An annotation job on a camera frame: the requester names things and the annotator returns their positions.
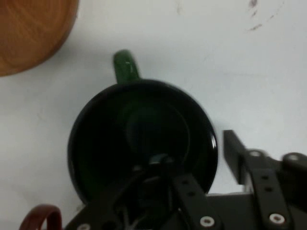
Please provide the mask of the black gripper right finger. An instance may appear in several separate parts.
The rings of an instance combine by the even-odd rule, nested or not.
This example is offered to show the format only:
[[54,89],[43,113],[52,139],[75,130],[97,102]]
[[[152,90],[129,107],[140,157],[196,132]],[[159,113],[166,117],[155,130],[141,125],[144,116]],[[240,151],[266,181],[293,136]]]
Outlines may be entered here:
[[254,196],[264,230],[307,228],[307,157],[298,152],[278,161],[247,149],[233,130],[223,131],[224,158],[238,184]]

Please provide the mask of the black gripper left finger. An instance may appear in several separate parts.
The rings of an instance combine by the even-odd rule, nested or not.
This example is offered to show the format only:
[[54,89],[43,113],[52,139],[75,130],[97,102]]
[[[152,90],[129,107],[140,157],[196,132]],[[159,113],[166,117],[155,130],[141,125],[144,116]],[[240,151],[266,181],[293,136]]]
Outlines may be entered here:
[[223,223],[183,165],[170,157],[104,189],[67,230],[221,230]]

